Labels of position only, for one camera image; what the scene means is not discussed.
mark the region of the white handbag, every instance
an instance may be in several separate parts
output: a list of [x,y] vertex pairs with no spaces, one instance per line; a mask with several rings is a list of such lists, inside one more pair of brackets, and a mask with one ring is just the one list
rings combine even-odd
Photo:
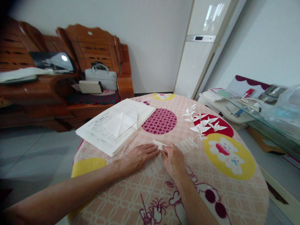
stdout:
[[[97,69],[99,66],[105,67],[106,70]],[[85,79],[87,81],[101,81],[105,90],[118,90],[117,73],[109,71],[108,67],[103,64],[96,64],[92,67],[92,69],[86,69]]]
[[100,81],[79,81],[79,88],[83,94],[101,94],[103,92]]

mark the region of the finger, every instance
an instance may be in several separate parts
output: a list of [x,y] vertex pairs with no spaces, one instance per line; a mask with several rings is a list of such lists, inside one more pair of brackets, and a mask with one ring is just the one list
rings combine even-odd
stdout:
[[144,144],[142,146],[143,149],[147,149],[147,148],[150,148],[150,147],[153,147],[155,144]]
[[168,146],[162,146],[162,148],[167,152],[167,153],[169,153],[170,151],[171,151],[171,147],[168,147]]
[[146,156],[146,161],[149,161],[150,159],[153,159],[154,157],[156,157],[158,154],[160,153],[160,150],[156,150],[150,154],[147,154]]
[[143,150],[143,152],[149,154],[151,152],[154,152],[157,148],[158,148],[158,146],[154,145],[153,147],[150,147],[150,148],[147,148],[147,149]]
[[168,160],[168,155],[164,151],[162,151],[162,150],[160,150],[160,153],[162,154],[162,160],[163,160],[163,162],[166,163],[167,160]]

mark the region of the yellow polka dot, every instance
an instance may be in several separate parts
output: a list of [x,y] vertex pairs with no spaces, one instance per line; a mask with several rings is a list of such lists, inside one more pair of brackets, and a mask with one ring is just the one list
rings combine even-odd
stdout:
[[[73,165],[71,178],[86,174],[88,172],[94,171],[96,169],[100,169],[106,166],[107,163],[102,158],[88,158],[81,160]],[[76,209],[75,211],[68,214],[68,219],[71,220],[75,216],[77,216],[81,210],[84,209],[93,199],[84,203],[81,207]]]
[[160,94],[160,93],[154,93],[153,98],[160,100],[160,101],[169,101],[175,98],[174,94]]
[[255,173],[255,161],[251,153],[236,140],[218,133],[207,135],[204,150],[212,164],[226,176],[248,180]]

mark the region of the person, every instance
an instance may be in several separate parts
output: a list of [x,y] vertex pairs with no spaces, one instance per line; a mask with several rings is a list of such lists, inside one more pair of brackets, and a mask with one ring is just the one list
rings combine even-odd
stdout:
[[174,145],[143,144],[131,149],[123,158],[84,175],[48,187],[9,207],[4,214],[9,224],[56,224],[110,183],[140,170],[145,163],[162,154],[167,172],[181,195],[189,224],[218,224],[184,168],[184,155]]

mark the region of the baseboard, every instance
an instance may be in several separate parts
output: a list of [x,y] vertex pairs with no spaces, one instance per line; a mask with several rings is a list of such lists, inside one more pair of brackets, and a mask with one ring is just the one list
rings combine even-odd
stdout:
[[173,92],[150,92],[150,93],[136,93],[134,94],[135,97],[140,97],[146,94],[153,94],[153,93],[160,93],[160,94],[173,94]]

